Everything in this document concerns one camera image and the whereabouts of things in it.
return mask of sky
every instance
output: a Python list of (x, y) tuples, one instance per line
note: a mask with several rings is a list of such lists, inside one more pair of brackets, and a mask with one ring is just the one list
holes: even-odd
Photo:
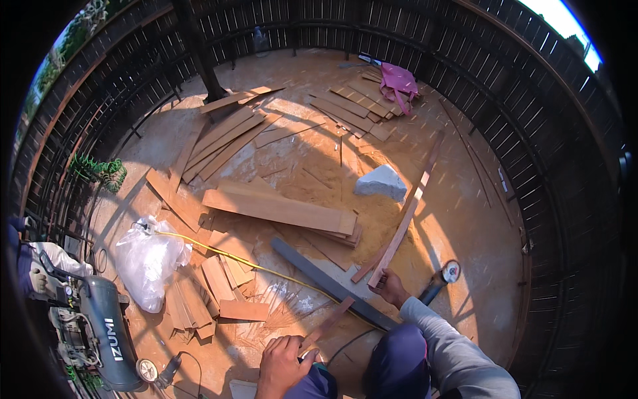
[[(572, 12), (560, 0), (520, 0), (536, 14), (542, 14), (545, 21), (550, 24), (560, 35), (568, 38), (573, 34), (581, 41), (583, 47), (587, 47), (590, 41), (589, 37), (582, 30), (581, 25), (576, 21)], [(590, 51), (585, 57), (585, 63), (589, 68), (596, 72), (598, 63), (602, 60), (598, 56), (598, 52), (592, 45)]]

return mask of person's hand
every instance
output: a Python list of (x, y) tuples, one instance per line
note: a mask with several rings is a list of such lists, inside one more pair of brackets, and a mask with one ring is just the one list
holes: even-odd
[(398, 310), (401, 310), (403, 303), (412, 296), (408, 291), (405, 291), (400, 277), (391, 269), (384, 269), (379, 284), (375, 288), (369, 288), (370, 291), (381, 295), (386, 302), (394, 305)]
[(308, 374), (319, 349), (311, 350), (299, 363), (297, 353), (302, 341), (299, 335), (270, 340), (262, 354), (255, 399), (281, 399)]

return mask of green hose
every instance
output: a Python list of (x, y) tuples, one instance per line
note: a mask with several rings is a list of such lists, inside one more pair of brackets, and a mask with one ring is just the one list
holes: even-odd
[(88, 181), (101, 181), (104, 187), (113, 194), (122, 187), (127, 174), (120, 158), (112, 162), (96, 162), (93, 157), (88, 155), (78, 157), (77, 154), (74, 154), (69, 168)]

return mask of plastic bottle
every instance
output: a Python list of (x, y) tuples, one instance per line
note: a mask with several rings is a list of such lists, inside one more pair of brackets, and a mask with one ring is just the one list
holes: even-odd
[(255, 27), (255, 32), (253, 33), (253, 44), (255, 45), (255, 54), (257, 54), (257, 57), (265, 57), (271, 53), (268, 51), (270, 48), (268, 38), (262, 33), (258, 26)]

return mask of yellow cable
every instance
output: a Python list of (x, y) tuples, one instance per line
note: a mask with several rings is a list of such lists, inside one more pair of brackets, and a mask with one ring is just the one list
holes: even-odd
[[(248, 260), (246, 260), (246, 259), (242, 259), (242, 258), (240, 258), (240, 257), (238, 257), (238, 256), (235, 256), (235, 255), (233, 255), (232, 253), (224, 252), (224, 251), (218, 250), (218, 249), (216, 249), (216, 248), (212, 248), (212, 247), (210, 247), (210, 246), (204, 245), (204, 244), (202, 244), (202, 243), (200, 243), (200, 242), (198, 242), (198, 241), (195, 241), (194, 239), (192, 239), (192, 238), (190, 238), (190, 237), (183, 236), (182, 234), (171, 233), (171, 232), (163, 232), (163, 231), (156, 231), (155, 233), (157, 233), (157, 234), (166, 234), (167, 236), (175, 236), (175, 237), (181, 237), (181, 238), (183, 238), (183, 239), (187, 239), (188, 241), (191, 241), (193, 244), (197, 244), (197, 245), (199, 245), (199, 246), (201, 246), (201, 247), (203, 247), (203, 248), (206, 248), (207, 250), (211, 250), (211, 251), (216, 252), (216, 253), (218, 253), (218, 254), (220, 254), (220, 255), (227, 256), (227, 257), (229, 257), (229, 258), (231, 258), (231, 259), (235, 259), (237, 262), (242, 262), (243, 264), (247, 264), (248, 266), (253, 267), (253, 268), (255, 268), (255, 269), (259, 269), (259, 270), (266, 271), (266, 272), (268, 272), (268, 273), (272, 273), (272, 274), (274, 274), (274, 275), (276, 275), (276, 276), (279, 276), (279, 277), (285, 278), (286, 280), (290, 280), (290, 281), (295, 282), (295, 283), (297, 283), (297, 284), (301, 284), (301, 285), (303, 285), (304, 287), (310, 288), (311, 290), (315, 290), (315, 291), (317, 291), (317, 292), (320, 292), (320, 293), (322, 293), (323, 295), (325, 295), (325, 296), (327, 296), (328, 298), (330, 298), (330, 300), (332, 300), (332, 302), (335, 302), (337, 305), (341, 303), (341, 302), (339, 302), (337, 299), (334, 299), (334, 298), (333, 298), (331, 295), (329, 295), (328, 293), (326, 293), (326, 292), (324, 292), (324, 291), (320, 290), (319, 288), (313, 287), (312, 285), (308, 285), (308, 284), (306, 284), (306, 283), (304, 283), (304, 282), (300, 282), (300, 281), (299, 281), (299, 280), (297, 280), (296, 278), (292, 278), (292, 277), (289, 277), (289, 276), (287, 276), (287, 275), (282, 275), (281, 273), (277, 273), (277, 272), (276, 272), (276, 271), (274, 271), (274, 270), (266, 269), (265, 267), (262, 267), (262, 266), (256, 265), (256, 264), (254, 264), (254, 263), (252, 263), (252, 262), (250, 262), (250, 261), (248, 261)], [(379, 329), (380, 331), (384, 331), (384, 330), (382, 330), (381, 328), (379, 328), (379, 327), (377, 327), (377, 326), (375, 326), (375, 325), (373, 325), (373, 324), (368, 323), (368, 322), (367, 322), (367, 321), (365, 321), (364, 319), (361, 319), (359, 316), (357, 316), (356, 314), (354, 314), (354, 313), (353, 313), (350, 309), (348, 309), (348, 312), (350, 312), (350, 314), (352, 314), (352, 315), (353, 315), (354, 317), (356, 317), (357, 319), (359, 319), (359, 320), (361, 320), (362, 322), (366, 323), (368, 326), (371, 326), (371, 327), (373, 327), (373, 328)]]

